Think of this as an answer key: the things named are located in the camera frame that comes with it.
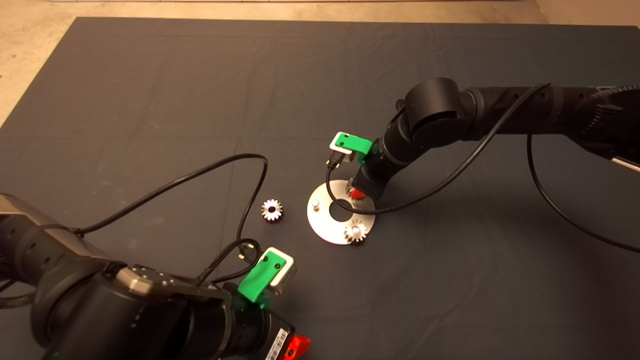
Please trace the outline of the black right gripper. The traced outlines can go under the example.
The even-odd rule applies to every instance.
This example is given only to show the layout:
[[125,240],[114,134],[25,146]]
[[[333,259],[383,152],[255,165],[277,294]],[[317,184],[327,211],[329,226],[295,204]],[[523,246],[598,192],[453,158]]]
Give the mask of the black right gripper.
[[396,175],[396,164],[386,155],[370,155],[354,176],[351,199],[380,198],[391,178]]

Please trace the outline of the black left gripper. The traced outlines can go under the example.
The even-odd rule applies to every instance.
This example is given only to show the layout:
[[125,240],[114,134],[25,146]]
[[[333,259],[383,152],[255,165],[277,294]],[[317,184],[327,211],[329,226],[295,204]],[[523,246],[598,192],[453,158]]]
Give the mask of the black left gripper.
[[245,310],[233,319],[225,358],[236,360],[299,360],[311,339],[294,335],[295,326],[270,310]]

